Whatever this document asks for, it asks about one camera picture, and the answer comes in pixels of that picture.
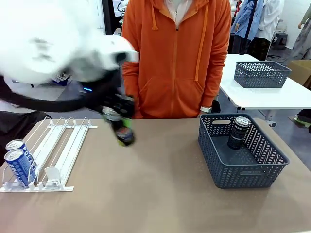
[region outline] white table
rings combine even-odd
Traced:
[[[272,121],[277,109],[311,109],[311,91],[288,78],[282,88],[243,88],[234,80],[236,62],[257,62],[250,55],[229,54],[220,89],[238,109],[268,110]]]

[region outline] orange hoodie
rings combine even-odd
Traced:
[[[176,28],[165,0],[130,0],[122,36],[139,52],[126,63],[136,118],[194,118],[219,91],[231,26],[229,0],[193,0]]]

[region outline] hoodie pocket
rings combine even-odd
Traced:
[[[187,117],[196,117],[200,111],[203,87],[195,80],[177,82],[177,100]]]
[[[152,77],[140,90],[140,107],[143,113],[162,118],[170,106],[170,84],[161,77]]]

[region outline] person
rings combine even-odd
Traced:
[[[248,48],[249,55],[262,62],[266,60],[283,8],[284,0],[265,0],[257,34]]]
[[[238,0],[237,1],[237,10],[234,12],[234,17],[237,16],[237,13],[240,11],[241,7],[242,7],[242,0]]]
[[[294,47],[292,49],[292,53],[290,55],[289,61],[293,60],[310,60],[311,59],[311,3],[303,16],[301,22],[298,25],[301,33],[299,34]],[[310,124],[311,124],[311,109],[303,109],[298,114],[295,120],[298,123],[304,124],[309,127],[309,132],[311,132]]]
[[[303,16],[301,22],[298,25],[298,28],[302,28],[295,44],[292,49],[292,53],[290,55],[289,61],[293,60],[310,60],[311,59],[311,3]]]
[[[218,94],[231,25],[229,0],[130,0],[122,36],[139,52],[125,63],[135,118],[195,118]]]
[[[235,34],[232,45],[232,54],[247,53],[249,44],[255,38],[263,9],[263,0],[257,1],[253,22],[247,40],[244,44],[244,38],[246,37],[246,30],[253,6],[254,0],[245,0],[232,25],[231,33]]]

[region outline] can dispenser rack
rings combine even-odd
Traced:
[[[73,186],[66,186],[67,180],[87,131],[89,129],[96,129],[97,126],[93,126],[87,118],[84,118],[82,123],[79,124],[73,118],[64,119],[61,117],[54,123],[53,120],[46,117],[25,141],[26,144],[42,124],[48,120],[50,123],[35,144],[31,148],[28,146],[29,152],[33,155],[37,164],[34,182],[30,182],[28,187],[23,188],[12,174],[9,166],[7,166],[3,170],[0,192],[73,191]],[[60,146],[56,154],[52,153],[55,146],[59,144]]]

